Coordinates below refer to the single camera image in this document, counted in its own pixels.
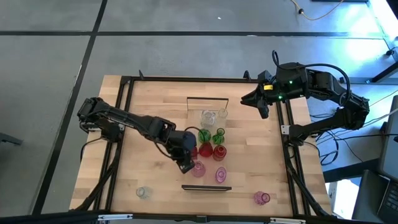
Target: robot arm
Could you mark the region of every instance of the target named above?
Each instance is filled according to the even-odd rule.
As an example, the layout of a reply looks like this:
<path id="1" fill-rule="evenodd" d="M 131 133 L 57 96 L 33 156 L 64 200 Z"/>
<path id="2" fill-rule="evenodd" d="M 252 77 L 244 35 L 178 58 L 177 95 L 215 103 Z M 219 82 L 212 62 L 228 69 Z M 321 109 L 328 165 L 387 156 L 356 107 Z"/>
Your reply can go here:
<path id="1" fill-rule="evenodd" d="M 303 96 L 331 100 L 343 106 L 331 118 L 305 126 L 295 124 L 283 127 L 289 141 L 299 146 L 311 134 L 336 128 L 361 128 L 369 113 L 369 100 L 344 89 L 332 74 L 306 67 L 299 63 L 278 64 L 274 77 L 268 71 L 262 72 L 258 75 L 257 88 L 243 96 L 241 104 L 256 107 L 262 118 L 268 118 L 268 105 Z"/>
<path id="2" fill-rule="evenodd" d="M 96 126 L 101 129 L 101 137 L 110 142 L 121 140 L 124 126 L 136 129 L 157 147 L 157 144 L 163 145 L 170 156 L 164 155 L 176 161 L 182 173 L 188 172 L 194 166 L 191 151 L 197 145 L 195 136 L 189 131 L 176 131 L 175 124 L 171 121 L 128 113 L 110 106 L 101 98 L 87 98 L 78 112 L 78 117 L 81 129 L 88 132 L 85 128 L 87 124 Z"/>

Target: red vase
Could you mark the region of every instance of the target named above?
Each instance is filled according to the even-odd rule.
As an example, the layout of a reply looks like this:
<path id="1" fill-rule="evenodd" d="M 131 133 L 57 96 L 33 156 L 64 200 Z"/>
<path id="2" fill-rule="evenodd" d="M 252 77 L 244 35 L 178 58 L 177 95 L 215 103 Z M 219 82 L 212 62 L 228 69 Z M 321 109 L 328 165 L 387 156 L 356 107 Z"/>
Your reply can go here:
<path id="1" fill-rule="evenodd" d="M 226 148 L 224 146 L 218 145 L 214 148 L 213 159 L 215 161 L 222 161 L 226 155 Z"/>
<path id="2" fill-rule="evenodd" d="M 191 158 L 198 159 L 198 148 L 196 146 L 192 149 Z"/>
<path id="3" fill-rule="evenodd" d="M 210 157 L 213 154 L 213 146 L 210 142 L 204 142 L 199 147 L 199 154 L 203 157 Z"/>

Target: pink glass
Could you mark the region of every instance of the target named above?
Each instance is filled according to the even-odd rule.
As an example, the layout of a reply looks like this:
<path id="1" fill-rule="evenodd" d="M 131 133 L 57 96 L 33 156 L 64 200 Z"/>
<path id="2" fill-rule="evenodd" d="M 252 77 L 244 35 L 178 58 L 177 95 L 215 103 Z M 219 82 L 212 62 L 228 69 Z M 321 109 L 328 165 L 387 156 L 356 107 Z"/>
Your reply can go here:
<path id="1" fill-rule="evenodd" d="M 203 177 L 206 173 L 206 168 L 203 163 L 196 161 L 195 166 L 192 168 L 191 173 L 194 177 Z"/>
<path id="2" fill-rule="evenodd" d="M 220 167 L 216 171 L 216 181 L 217 183 L 222 183 L 224 182 L 226 178 L 226 169 L 224 167 Z"/>
<path id="3" fill-rule="evenodd" d="M 269 202 L 271 197 L 269 194 L 264 193 L 264 192 L 256 192 L 254 194 L 254 202 L 258 205 L 265 205 L 267 202 Z"/>

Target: wooden tabletop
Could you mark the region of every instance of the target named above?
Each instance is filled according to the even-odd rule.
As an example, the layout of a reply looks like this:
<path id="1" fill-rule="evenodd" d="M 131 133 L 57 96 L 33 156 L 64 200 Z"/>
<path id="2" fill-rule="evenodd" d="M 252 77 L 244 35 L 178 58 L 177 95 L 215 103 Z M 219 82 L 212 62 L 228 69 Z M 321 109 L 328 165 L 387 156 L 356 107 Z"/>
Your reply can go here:
<path id="1" fill-rule="evenodd" d="M 104 101 L 113 106 L 120 78 L 105 76 L 99 93 Z M 198 156 L 206 167 L 206 174 L 196 178 L 189 172 L 182 174 L 176 163 L 159 153 L 153 142 L 143 138 L 136 130 L 127 128 L 111 210 L 130 213 L 292 216 L 276 107 L 270 106 L 269 118 L 261 119 L 257 109 L 240 104 L 241 97 L 255 87 L 253 83 L 134 82 L 129 112 L 163 117 L 174 122 L 177 129 L 185 129 L 200 119 L 193 117 L 191 111 L 187 110 L 187 97 L 228 98 L 228 116 L 221 124 L 226 131 L 224 146 L 227 155 L 221 162 L 214 161 L 212 157 Z M 291 105 L 296 124 L 311 122 L 305 98 L 292 100 Z M 87 140 L 99 136 L 99 132 L 90 133 Z M 79 206 L 97 184 L 105 145 L 106 142 L 100 140 L 86 146 L 70 208 Z M 300 155 L 309 191 L 323 209 L 331 213 L 317 150 L 304 145 L 300 147 Z M 217 184 L 215 170 L 220 166 L 226 168 L 227 178 L 222 184 Z M 192 192 L 181 189 L 182 184 L 224 185 L 232 187 L 232 190 Z M 147 200 L 136 196 L 136 189 L 142 186 L 152 189 L 152 195 Z M 101 208 L 104 208 L 107 188 L 104 188 Z M 299 211 L 303 213 L 300 191 L 297 186 L 295 189 Z M 267 192 L 271 201 L 264 206 L 255 204 L 253 195 L 257 191 Z"/>

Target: metal bracket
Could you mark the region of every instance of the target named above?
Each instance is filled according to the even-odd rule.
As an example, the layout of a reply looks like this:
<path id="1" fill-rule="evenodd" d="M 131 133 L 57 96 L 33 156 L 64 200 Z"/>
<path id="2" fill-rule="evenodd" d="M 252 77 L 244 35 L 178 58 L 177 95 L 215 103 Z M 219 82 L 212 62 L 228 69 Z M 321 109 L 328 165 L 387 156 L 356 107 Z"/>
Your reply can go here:
<path id="1" fill-rule="evenodd" d="M 120 85 L 125 85 L 127 83 L 129 83 L 131 77 L 129 76 L 122 76 L 122 78 L 120 79 Z"/>
<path id="2" fill-rule="evenodd" d="M 244 71 L 244 74 L 243 74 L 243 78 L 245 78 L 247 81 L 251 81 L 251 77 L 250 77 L 250 74 L 249 74 L 249 71 Z"/>
<path id="3" fill-rule="evenodd" d="M 272 218 L 270 223 L 280 223 L 280 224 L 305 224 L 305 220 L 296 220 L 291 218 Z"/>
<path id="4" fill-rule="evenodd" d="M 290 125 L 281 125 L 280 126 L 280 130 L 282 131 L 282 134 L 285 134 L 285 135 L 289 135 L 289 128 L 290 128 Z"/>
<path id="5" fill-rule="evenodd" d="M 144 74 L 142 74 L 141 70 L 138 70 L 138 73 L 139 73 L 139 78 L 141 80 L 144 80 Z"/>
<path id="6" fill-rule="evenodd" d="M 98 221 L 132 219 L 132 214 L 98 215 Z"/>

